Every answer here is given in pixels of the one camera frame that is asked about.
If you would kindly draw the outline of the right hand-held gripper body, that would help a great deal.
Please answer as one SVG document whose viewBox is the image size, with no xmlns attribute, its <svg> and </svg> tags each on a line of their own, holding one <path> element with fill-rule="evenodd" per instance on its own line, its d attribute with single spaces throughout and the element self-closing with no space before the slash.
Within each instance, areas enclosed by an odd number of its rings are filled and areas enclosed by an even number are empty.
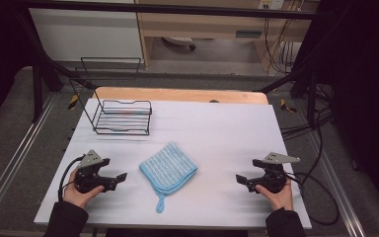
<svg viewBox="0 0 379 237">
<path fill-rule="evenodd" d="M 265 174 L 259 180 L 259 185 L 277 194 L 283 189 L 286 183 L 283 165 L 285 163 L 298 163 L 300 159 L 298 157 L 270 152 L 262 161 L 266 163 L 266 166 L 259 167 L 265 171 Z"/>
</svg>

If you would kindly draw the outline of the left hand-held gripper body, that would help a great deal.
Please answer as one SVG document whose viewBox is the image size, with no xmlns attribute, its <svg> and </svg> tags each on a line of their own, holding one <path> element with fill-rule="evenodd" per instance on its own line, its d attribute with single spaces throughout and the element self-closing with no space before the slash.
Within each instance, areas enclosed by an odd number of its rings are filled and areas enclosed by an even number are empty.
<svg viewBox="0 0 379 237">
<path fill-rule="evenodd" d="M 77 167 L 75 177 L 76 190 L 82 194 L 98 186 L 104 186 L 104 179 L 99 175 L 102 167 L 98 164 L 103 158 L 93 149 L 86 153 Z"/>
</svg>

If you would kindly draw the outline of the person's right hand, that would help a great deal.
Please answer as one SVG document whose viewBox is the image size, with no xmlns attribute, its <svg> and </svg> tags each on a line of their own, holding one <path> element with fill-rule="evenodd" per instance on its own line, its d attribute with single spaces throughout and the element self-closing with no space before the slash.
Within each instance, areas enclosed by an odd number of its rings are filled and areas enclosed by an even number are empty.
<svg viewBox="0 0 379 237">
<path fill-rule="evenodd" d="M 256 185 L 256 190 L 263 195 L 270 203 L 273 210 L 284 208 L 285 210 L 293 210 L 293 197 L 291 190 L 291 181 L 287 180 L 283 189 L 274 194 L 261 185 Z"/>
</svg>

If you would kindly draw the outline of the person's left hand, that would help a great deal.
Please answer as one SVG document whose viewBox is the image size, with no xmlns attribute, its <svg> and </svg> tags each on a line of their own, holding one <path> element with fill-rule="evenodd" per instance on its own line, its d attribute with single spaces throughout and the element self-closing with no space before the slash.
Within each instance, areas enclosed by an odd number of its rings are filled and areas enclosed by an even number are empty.
<svg viewBox="0 0 379 237">
<path fill-rule="evenodd" d="M 75 188 L 75 177 L 77 169 L 74 169 L 70 174 L 68 184 L 64 189 L 63 200 L 78 207 L 85 208 L 88 202 L 100 194 L 103 190 L 103 186 L 98 186 L 87 193 L 80 193 Z"/>
</svg>

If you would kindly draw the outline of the white table mat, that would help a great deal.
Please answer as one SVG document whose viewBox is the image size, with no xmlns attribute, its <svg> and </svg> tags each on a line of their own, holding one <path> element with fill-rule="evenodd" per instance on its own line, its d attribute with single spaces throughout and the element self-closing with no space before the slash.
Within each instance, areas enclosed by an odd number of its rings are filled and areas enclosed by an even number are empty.
<svg viewBox="0 0 379 237">
<path fill-rule="evenodd" d="M 57 200 L 60 178 L 75 158 L 95 150 L 110 164 L 103 176 L 125 174 L 115 191 L 100 194 L 87 206 L 89 226 L 122 228 L 260 229 L 271 212 L 267 200 L 236 181 L 259 177 L 253 166 L 270 152 L 286 151 L 270 105 L 155 101 L 147 135 L 97 134 L 86 115 L 73 137 L 38 210 L 46 224 Z M 194 176 L 165 199 L 158 198 L 140 164 L 168 143 L 176 143 L 195 163 Z"/>
</svg>

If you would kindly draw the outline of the blue striped towel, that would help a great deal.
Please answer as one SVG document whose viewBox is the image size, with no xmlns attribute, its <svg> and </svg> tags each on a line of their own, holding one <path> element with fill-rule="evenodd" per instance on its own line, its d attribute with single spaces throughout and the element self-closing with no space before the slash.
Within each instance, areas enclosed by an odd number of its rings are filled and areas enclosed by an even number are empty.
<svg viewBox="0 0 379 237">
<path fill-rule="evenodd" d="M 174 142 L 139 165 L 139 170 L 158 197 L 157 213 L 164 211 L 165 198 L 182 188 L 197 169 L 189 156 Z"/>
</svg>

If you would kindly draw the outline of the black metal stand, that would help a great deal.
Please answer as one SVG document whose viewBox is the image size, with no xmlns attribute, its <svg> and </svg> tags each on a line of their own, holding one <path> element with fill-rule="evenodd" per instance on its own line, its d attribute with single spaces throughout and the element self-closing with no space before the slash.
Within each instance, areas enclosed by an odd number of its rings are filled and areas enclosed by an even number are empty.
<svg viewBox="0 0 379 237">
<path fill-rule="evenodd" d="M 51 92 L 59 92 L 62 89 L 62 83 L 58 74 L 62 74 L 69 79 L 72 79 L 74 82 L 79 83 L 87 89 L 97 88 L 96 85 L 82 80 L 77 73 L 68 70 L 50 58 L 42 46 L 38 31 L 36 30 L 33 18 L 28 8 L 18 8 L 13 10 L 12 14 L 26 35 L 28 45 L 31 49 L 35 101 L 33 122 L 36 122 L 43 113 L 42 83 L 45 83 Z"/>
<path fill-rule="evenodd" d="M 317 98 L 317 71 L 319 66 L 320 62 L 317 61 L 304 62 L 290 74 L 259 89 L 259 92 L 267 94 L 285 83 L 293 81 L 294 86 L 290 91 L 291 98 L 298 99 L 305 93 L 308 93 L 306 121 L 313 129 L 315 129 L 317 127 L 317 122 L 315 121 L 315 105 Z"/>
</svg>

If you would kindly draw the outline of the white cabinet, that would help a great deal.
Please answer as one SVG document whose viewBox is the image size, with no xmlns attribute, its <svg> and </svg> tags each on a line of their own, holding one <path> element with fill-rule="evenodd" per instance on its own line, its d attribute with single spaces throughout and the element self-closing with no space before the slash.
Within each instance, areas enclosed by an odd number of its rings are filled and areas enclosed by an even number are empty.
<svg viewBox="0 0 379 237">
<path fill-rule="evenodd" d="M 142 58 L 135 14 L 49 9 L 31 9 L 30 12 L 41 44 L 54 60 Z"/>
</svg>

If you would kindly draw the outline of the office chair base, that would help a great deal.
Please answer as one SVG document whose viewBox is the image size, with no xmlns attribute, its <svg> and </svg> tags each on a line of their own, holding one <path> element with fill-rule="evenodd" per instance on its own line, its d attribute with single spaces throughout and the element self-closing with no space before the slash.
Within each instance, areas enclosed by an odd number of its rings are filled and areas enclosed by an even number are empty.
<svg viewBox="0 0 379 237">
<path fill-rule="evenodd" d="M 195 50 L 196 46 L 193 43 L 192 38 L 168 38 L 164 37 L 164 40 L 176 44 L 176 45 L 181 45 L 181 46 L 187 46 L 190 50 Z"/>
</svg>

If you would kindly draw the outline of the light wooden desk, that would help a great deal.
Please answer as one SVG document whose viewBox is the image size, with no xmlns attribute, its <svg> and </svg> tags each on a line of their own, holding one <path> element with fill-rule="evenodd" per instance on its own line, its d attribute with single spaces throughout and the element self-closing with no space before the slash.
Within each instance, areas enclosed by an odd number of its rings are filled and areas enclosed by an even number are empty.
<svg viewBox="0 0 379 237">
<path fill-rule="evenodd" d="M 260 0 L 134 0 L 136 4 L 185 5 L 259 9 Z M 320 0 L 284 0 L 280 10 L 315 12 Z M 151 59 L 154 38 L 198 38 L 251 41 L 264 70 L 270 70 L 278 60 L 277 51 L 284 42 L 304 40 L 311 22 L 309 20 L 285 20 L 226 16 L 181 14 L 137 15 L 143 40 L 144 59 Z"/>
</svg>

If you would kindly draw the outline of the white power strip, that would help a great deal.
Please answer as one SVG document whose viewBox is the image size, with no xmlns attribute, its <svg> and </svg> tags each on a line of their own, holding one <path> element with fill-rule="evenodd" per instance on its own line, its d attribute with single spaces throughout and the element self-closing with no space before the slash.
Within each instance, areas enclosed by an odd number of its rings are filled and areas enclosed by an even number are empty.
<svg viewBox="0 0 379 237">
<path fill-rule="evenodd" d="M 283 3 L 284 0 L 260 0 L 258 8 L 265 10 L 280 10 Z"/>
</svg>

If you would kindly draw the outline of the aluminium rail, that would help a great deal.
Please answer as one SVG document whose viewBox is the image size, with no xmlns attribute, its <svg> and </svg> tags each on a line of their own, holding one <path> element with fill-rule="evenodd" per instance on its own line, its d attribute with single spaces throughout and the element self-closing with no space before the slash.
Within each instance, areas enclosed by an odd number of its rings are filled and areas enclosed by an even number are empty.
<svg viewBox="0 0 379 237">
<path fill-rule="evenodd" d="M 32 145 L 34 144 L 42 126 L 44 125 L 48 115 L 50 114 L 54 102 L 58 97 L 58 93 L 51 93 L 44 102 L 42 107 L 43 112 L 38 117 L 38 120 L 33 122 L 26 135 L 23 137 L 17 150 L 11 157 L 9 164 L 6 166 L 3 174 L 0 176 L 0 202 L 2 201 L 4 195 L 9 189 L 11 183 L 13 182 L 19 168 L 24 162 L 26 156 L 28 155 Z"/>
<path fill-rule="evenodd" d="M 317 130 L 313 130 L 309 134 L 310 141 L 314 150 L 317 152 L 320 161 L 318 162 L 332 192 L 341 214 L 342 221 L 349 233 L 350 237 L 366 237 L 365 231 L 359 221 L 352 204 L 341 184 L 336 171 L 334 170 L 330 159 L 323 148 L 323 139 L 319 137 Z"/>
</svg>

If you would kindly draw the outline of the black metal frame bar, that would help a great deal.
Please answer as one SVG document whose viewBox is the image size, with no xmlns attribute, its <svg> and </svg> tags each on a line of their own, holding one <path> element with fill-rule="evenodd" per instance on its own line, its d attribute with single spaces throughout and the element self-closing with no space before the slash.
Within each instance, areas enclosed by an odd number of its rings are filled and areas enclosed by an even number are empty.
<svg viewBox="0 0 379 237">
<path fill-rule="evenodd" d="M 228 16 L 246 18 L 326 20 L 333 18 L 331 12 L 255 10 L 224 7 L 202 7 L 184 5 L 128 4 L 107 2 L 59 1 L 59 0 L 15 0 L 27 8 L 76 11 L 103 11 L 151 14 L 181 14 L 203 16 Z"/>
</svg>

